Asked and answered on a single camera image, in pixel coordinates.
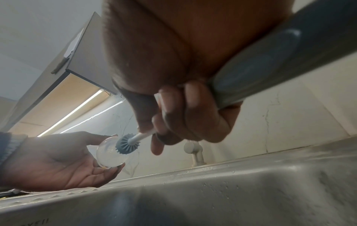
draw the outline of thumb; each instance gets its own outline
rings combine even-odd
[[[111,136],[98,135],[93,133],[84,132],[84,141],[86,145],[100,145],[105,139],[110,138]]]

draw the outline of stainless steel sink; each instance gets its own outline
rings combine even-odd
[[[357,138],[10,198],[0,225],[357,225]]]

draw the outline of hand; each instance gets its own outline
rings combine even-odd
[[[139,130],[155,126],[154,154],[182,139],[219,142],[229,134],[240,105],[217,110],[205,83],[289,17],[293,2],[104,0],[103,35],[113,81],[132,105]],[[153,96],[157,92],[163,111]]]
[[[77,132],[27,138],[1,165],[0,185],[25,191],[103,186],[125,164],[100,168],[87,145],[99,145],[108,137]]]

